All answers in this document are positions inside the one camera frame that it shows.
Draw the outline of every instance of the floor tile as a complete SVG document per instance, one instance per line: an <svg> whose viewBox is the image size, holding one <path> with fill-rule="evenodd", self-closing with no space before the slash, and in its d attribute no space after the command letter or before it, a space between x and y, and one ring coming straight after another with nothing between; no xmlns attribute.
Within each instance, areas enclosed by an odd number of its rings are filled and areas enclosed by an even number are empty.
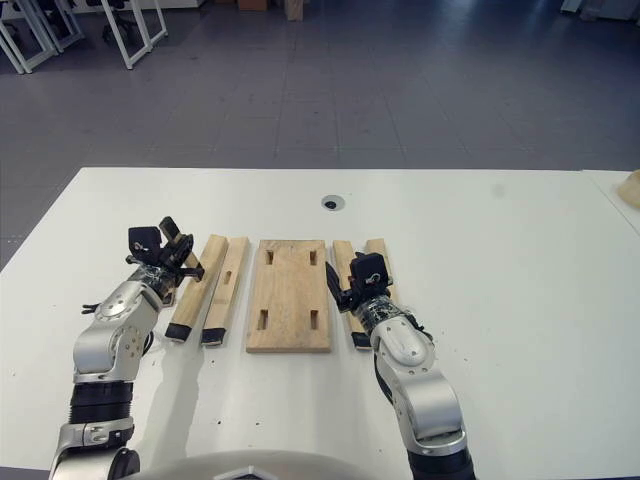
<svg viewBox="0 0 640 480"><path fill-rule="evenodd" d="M399 147L398 136L384 98L336 104L341 147Z"/></svg>
<svg viewBox="0 0 640 480"><path fill-rule="evenodd" d="M289 102L282 108L278 147L335 147L336 121L331 102Z"/></svg>
<svg viewBox="0 0 640 480"><path fill-rule="evenodd" d="M470 168L464 148L406 148L408 168Z"/></svg>
<svg viewBox="0 0 640 480"><path fill-rule="evenodd" d="M337 148L278 148L276 168L340 168Z"/></svg>
<svg viewBox="0 0 640 480"><path fill-rule="evenodd" d="M273 149L277 127L277 117L230 116L224 122L216 147Z"/></svg>
<svg viewBox="0 0 640 480"><path fill-rule="evenodd" d="M340 148L341 168L407 168L401 148Z"/></svg>

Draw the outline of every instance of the chair leg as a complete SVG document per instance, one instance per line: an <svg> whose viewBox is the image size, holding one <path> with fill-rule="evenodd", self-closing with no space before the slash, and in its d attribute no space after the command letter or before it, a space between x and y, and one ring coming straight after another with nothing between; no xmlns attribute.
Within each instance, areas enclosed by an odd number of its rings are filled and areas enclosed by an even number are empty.
<svg viewBox="0 0 640 480"><path fill-rule="evenodd" d="M18 61L18 59L16 58L15 54L11 50L11 47L9 47L9 44L4 40L4 32L2 34L0 34L0 47L2 47L2 51L7 56L7 58L11 62L11 64L13 65L13 68L16 69L16 72L18 72L19 74L23 74L24 73L24 69L22 68L22 65L20 65L20 62Z"/></svg>
<svg viewBox="0 0 640 480"><path fill-rule="evenodd" d="M120 54L122 55L122 60L124 60L124 64L128 70L133 69L133 63L131 62L131 58L127 53L127 49L124 46L124 42L122 41L122 36L120 35L120 30L118 30L118 25L116 24L116 19L113 17L113 12L111 11L111 6L109 5L108 0L101 0L102 8L104 8L104 13L107 15L107 20L109 25L111 26L111 32L113 33L113 37L116 39L116 43L118 44L118 48L120 49Z"/></svg>
<svg viewBox="0 0 640 480"><path fill-rule="evenodd" d="M133 16L136 19L136 24L138 25L138 30L140 31L140 36L142 37L142 43L144 43L144 48L148 53L153 49L153 45L151 45L149 31L147 30L147 24L145 23L144 17L142 16L142 9L140 8L138 0L130 0L129 3L131 3L131 10L133 10Z"/></svg>

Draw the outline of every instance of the wood grain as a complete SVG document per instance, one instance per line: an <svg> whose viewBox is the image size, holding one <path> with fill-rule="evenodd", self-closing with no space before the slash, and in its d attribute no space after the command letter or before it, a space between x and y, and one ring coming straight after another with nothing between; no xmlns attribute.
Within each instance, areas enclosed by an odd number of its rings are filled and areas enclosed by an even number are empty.
<svg viewBox="0 0 640 480"><path fill-rule="evenodd" d="M384 264L387 267L387 273L391 278L393 277L393 272L391 270L391 265L389 264L389 256L387 255L387 247L384 243L384 238L374 238L372 240L367 240L366 245L364 246L365 253L379 253L384 257ZM398 304L398 294L396 293L396 286L390 285L389 292L391 292L391 300L396 305Z"/></svg>
<svg viewBox="0 0 640 480"><path fill-rule="evenodd" d="M193 278L189 279L184 294L178 302L176 311L173 313L171 323L167 327L165 335L168 338L185 341L188 337L190 330L198 319L198 314L202 308L202 303L207 297L207 293L211 291L211 287L218 278L220 266L227 252L227 245L226 237L209 236L209 240L200 256L200 263L204 268L202 280L196 282Z"/></svg>
<svg viewBox="0 0 640 480"><path fill-rule="evenodd" d="M256 253L247 352L329 352L322 240L262 240Z"/></svg>
<svg viewBox="0 0 640 480"><path fill-rule="evenodd" d="M301 22L303 18L304 2L303 0L285 0L285 9L287 11L287 20Z"/></svg>
<svg viewBox="0 0 640 480"><path fill-rule="evenodd" d="M202 330L203 345L220 345L231 321L231 305L241 278L249 247L247 237L232 238L213 292L213 300Z"/></svg>
<svg viewBox="0 0 640 480"><path fill-rule="evenodd" d="M340 288L347 290L351 288L349 284L349 277L351 276L351 260L355 258L355 253L351 242L347 240L334 240L333 241L333 254L336 257L336 269L338 271L338 277L340 277ZM351 313L347 312L347 321L349 322L349 329L351 330L351 338L357 349L369 350L371 344L369 338L365 333L360 321Z"/></svg>

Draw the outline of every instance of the wooden plank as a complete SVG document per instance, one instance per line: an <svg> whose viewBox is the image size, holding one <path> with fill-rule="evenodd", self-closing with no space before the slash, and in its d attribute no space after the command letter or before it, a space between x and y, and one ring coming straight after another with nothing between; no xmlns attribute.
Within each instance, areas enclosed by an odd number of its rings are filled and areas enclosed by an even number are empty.
<svg viewBox="0 0 640 480"><path fill-rule="evenodd" d="M350 288L349 276L351 276L351 260L356 256L353 252L351 242L346 240L334 240L333 253L336 257L336 269L338 271L338 277L340 277L340 288L347 290ZM360 321L351 312L347 312L346 315L347 321L349 322L349 328L351 329L353 345L358 350L370 350L371 343L369 342L369 337L362 328Z"/></svg>
<svg viewBox="0 0 640 480"><path fill-rule="evenodd" d="M247 352L329 352L322 240L262 240L256 254Z"/></svg>
<svg viewBox="0 0 640 480"><path fill-rule="evenodd" d="M222 260L227 252L227 239L218 235L211 235L200 256L200 263L204 267L204 275L199 282L189 279L189 284L178 302L173 313L171 323L167 327L165 336L171 340L184 342L191 333L198 319L202 303L211 291L220 272Z"/></svg>
<svg viewBox="0 0 640 480"><path fill-rule="evenodd" d="M379 253L384 257L384 264L387 267L387 273L393 279L393 272L391 270L391 265L389 264L389 256L387 255L387 247L384 244L384 238L374 238L373 240L367 240L366 245L364 246L364 250L366 253ZM391 292L391 300L393 303L398 304L398 295L396 293L396 286L390 285L389 292Z"/></svg>
<svg viewBox="0 0 640 480"><path fill-rule="evenodd" d="M202 330L202 344L220 345L231 321L231 306L240 281L246 253L249 250L247 237L229 240L227 255L220 270L220 278L213 292L207 319Z"/></svg>
<svg viewBox="0 0 640 480"><path fill-rule="evenodd" d="M287 20L301 22L303 18L303 0L285 0Z"/></svg>

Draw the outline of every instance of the white table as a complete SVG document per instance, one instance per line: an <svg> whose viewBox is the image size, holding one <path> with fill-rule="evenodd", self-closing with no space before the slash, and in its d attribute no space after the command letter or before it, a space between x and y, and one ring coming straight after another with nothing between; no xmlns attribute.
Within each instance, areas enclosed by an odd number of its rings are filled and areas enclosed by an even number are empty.
<svg viewBox="0 0 640 480"><path fill-rule="evenodd" d="M321 208L326 194L345 209ZM461 170L81 170L0 274L0 465L48 468L89 321L79 307L132 271L127 228L165 215L196 251L210 233L248 235L252 252L263 238L383 236L400 300L458 392L480 478L640 471L640 238L586 174ZM343 319L334 311L331 354L247 354L246 278L224 347L192 335L144 358L130 442L143 468L270 448L409 478L371 354Z"/></svg>
<svg viewBox="0 0 640 480"><path fill-rule="evenodd" d="M629 172L609 172L603 170L585 170L586 175L593 180L600 191L609 199L629 225L640 235L640 210L632 207L620 198L616 189L629 176Z"/></svg>

